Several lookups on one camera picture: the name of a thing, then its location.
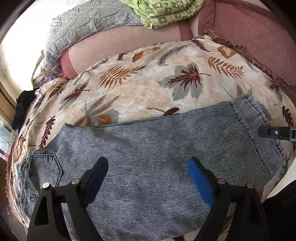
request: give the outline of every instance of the denim jeans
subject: denim jeans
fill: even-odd
[[[98,127],[65,124],[43,150],[19,164],[19,208],[30,217],[44,182],[67,185],[104,156],[109,171],[87,207],[102,238],[183,235],[199,229],[210,211],[191,180],[188,160],[196,156],[217,178],[251,182],[260,190],[285,157],[279,140],[258,136],[258,127],[268,124],[248,95],[179,115]],[[63,211],[72,240],[78,240],[66,204]]]

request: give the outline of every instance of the window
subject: window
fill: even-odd
[[[7,161],[13,141],[11,125],[0,115],[0,158]]]

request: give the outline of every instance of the leaf-patterned blanket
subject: leaf-patterned blanket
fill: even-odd
[[[205,0],[119,0],[132,7],[143,25],[150,29],[190,18]]]
[[[58,78],[37,90],[8,164],[9,201],[18,210],[16,166],[33,150],[44,148],[64,123],[97,126],[161,115],[230,101],[248,92],[274,126],[292,126],[296,109],[273,79],[234,50],[209,36],[149,46],[101,60],[76,79]],[[281,141],[287,161],[295,144]],[[264,187],[262,198],[284,174],[287,163]]]

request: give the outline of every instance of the green patterned blanket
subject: green patterned blanket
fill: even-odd
[[[144,26],[160,28],[196,14],[205,0],[120,0],[132,7]]]

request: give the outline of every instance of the pink pillow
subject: pink pillow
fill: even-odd
[[[113,28],[77,42],[61,56],[60,63],[65,76],[73,79],[109,56],[158,43],[191,39],[192,31],[186,20],[158,29],[148,29],[144,26]]]
[[[215,12],[215,1],[205,0],[203,8],[194,16],[188,18],[188,23],[194,37],[204,34],[204,29],[214,28]]]
[[[214,31],[234,46],[244,45],[251,56],[295,85],[295,43],[270,11],[254,10],[216,2]]]

